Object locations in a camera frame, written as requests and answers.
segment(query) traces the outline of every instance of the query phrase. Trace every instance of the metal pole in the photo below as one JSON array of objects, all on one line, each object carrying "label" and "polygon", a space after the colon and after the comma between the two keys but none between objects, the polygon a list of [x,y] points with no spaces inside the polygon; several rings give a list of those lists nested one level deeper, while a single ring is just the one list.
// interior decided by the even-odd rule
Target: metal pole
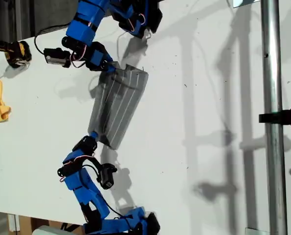
[{"label": "metal pole", "polygon": [[[278,0],[261,0],[265,113],[282,110]],[[283,127],[266,124],[269,222],[271,235],[287,235]]]}]

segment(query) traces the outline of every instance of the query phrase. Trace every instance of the electrical wire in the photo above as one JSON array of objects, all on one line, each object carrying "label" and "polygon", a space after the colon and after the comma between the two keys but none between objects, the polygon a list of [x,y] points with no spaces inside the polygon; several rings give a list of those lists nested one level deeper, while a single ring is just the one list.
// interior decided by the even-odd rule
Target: electrical wire
[{"label": "electrical wire", "polygon": [[37,45],[37,37],[44,31],[46,30],[49,30],[49,29],[52,29],[52,28],[62,28],[62,27],[66,27],[70,25],[70,22],[69,23],[66,23],[66,24],[58,24],[58,25],[53,25],[53,26],[50,26],[50,27],[46,27],[46,28],[43,28],[41,29],[37,34],[36,36],[34,37],[34,46],[36,47],[36,49],[38,50],[39,53],[41,53],[42,55],[44,55],[44,53],[39,49],[38,45]]},{"label": "electrical wire", "polygon": [[128,21],[129,21],[131,28],[132,28],[131,32],[134,32],[134,25],[131,23],[130,19],[128,19]]},{"label": "electrical wire", "polygon": [[145,20],[145,16],[143,14],[141,14],[141,13],[139,15],[143,17],[144,21],[143,21],[143,23],[141,25],[144,25],[145,24],[145,21],[146,21]]},{"label": "electrical wire", "polygon": [[86,50],[87,50],[87,45],[85,45],[85,48],[83,50],[83,53],[82,53],[82,55],[81,55],[81,57],[79,59],[75,59],[75,55],[73,55],[74,61],[80,61],[84,57],[84,55],[86,53]]},{"label": "electrical wire", "polygon": [[73,51],[72,54],[70,54],[69,59],[70,59],[72,65],[73,65],[75,68],[77,68],[77,69],[78,69],[78,68],[81,68],[83,65],[86,64],[86,62],[83,62],[81,65],[76,66],[75,63],[74,63],[74,61],[77,61],[77,60],[73,60],[73,59],[72,59],[72,57],[74,58],[74,54],[75,54],[75,52]]},{"label": "electrical wire", "polygon": [[102,195],[100,195],[100,194],[98,194],[98,195],[103,199],[103,201],[105,202],[105,204],[108,206],[109,209],[111,209],[112,212],[114,212],[115,214],[117,214],[117,215],[119,215],[120,217],[122,217],[122,218],[125,219],[125,221],[127,222],[128,226],[129,226],[129,229],[132,231],[133,229],[132,229],[131,225],[129,224],[129,221],[127,220],[127,217],[126,217],[126,216],[123,216],[121,213],[115,211],[115,210],[114,210],[114,209],[113,209],[113,208],[112,208],[112,207],[107,203],[107,201],[105,200],[105,198],[104,198]]},{"label": "electrical wire", "polygon": [[[88,189],[88,190],[91,190],[91,189],[89,189],[89,187],[83,182],[83,178],[82,178],[82,175],[81,175],[81,171],[79,171],[79,179],[80,179],[80,182],[81,182],[81,184],[82,184],[82,186],[83,187],[85,187],[86,189]],[[105,202],[105,204],[108,206],[108,208],[109,209],[111,209],[111,211],[112,212],[114,212],[115,214],[117,214],[117,215],[119,215],[120,217],[122,217],[122,218],[124,218],[125,219],[125,221],[127,222],[127,224],[128,224],[128,226],[129,226],[129,229],[132,231],[133,229],[132,229],[132,227],[131,227],[131,225],[129,224],[129,221],[127,220],[127,217],[126,216],[123,216],[121,213],[119,213],[119,212],[117,212],[117,211],[115,211],[108,203],[107,203],[107,201],[105,200],[105,198],[101,195],[101,194],[97,194],[97,195],[99,195],[101,198],[102,198],[102,200]]]},{"label": "electrical wire", "polygon": [[88,167],[92,168],[92,169],[94,170],[96,176],[98,177],[97,170],[96,170],[92,165],[85,164],[85,165],[83,165],[82,167],[85,167],[85,166],[88,166]]},{"label": "electrical wire", "polygon": [[94,158],[94,156],[90,156],[90,155],[81,155],[81,156],[76,157],[73,161],[69,161],[68,163],[65,163],[65,164],[63,164],[63,165],[70,164],[70,163],[76,161],[77,159],[79,159],[79,158],[84,158],[84,157],[85,157],[85,158]]}]

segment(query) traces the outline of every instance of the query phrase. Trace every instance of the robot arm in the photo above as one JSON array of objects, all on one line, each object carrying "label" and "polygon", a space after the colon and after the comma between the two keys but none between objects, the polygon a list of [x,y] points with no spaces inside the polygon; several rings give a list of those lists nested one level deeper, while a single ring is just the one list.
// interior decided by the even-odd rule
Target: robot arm
[{"label": "robot arm", "polygon": [[[151,213],[145,218],[142,208],[135,208],[124,216],[119,214],[118,219],[105,219],[110,213],[109,205],[91,180],[83,162],[89,160],[93,163],[97,170],[97,181],[103,189],[109,189],[113,186],[112,174],[117,169],[112,164],[100,164],[92,156],[97,148],[96,139],[95,132],[82,138],[63,161],[63,167],[57,171],[68,189],[74,192],[81,206],[87,220],[84,225],[86,234],[119,235],[129,231],[129,234],[132,235],[157,235],[160,226],[155,215]],[[94,204],[95,210],[91,210],[90,203]]]},{"label": "robot arm", "polygon": [[142,38],[146,29],[156,32],[162,19],[159,0],[79,0],[77,13],[71,21],[62,45],[73,51],[45,49],[48,63],[69,67],[72,61],[85,61],[91,71],[114,71],[112,58],[99,42],[92,42],[96,31],[110,10],[119,27],[135,37]]}]

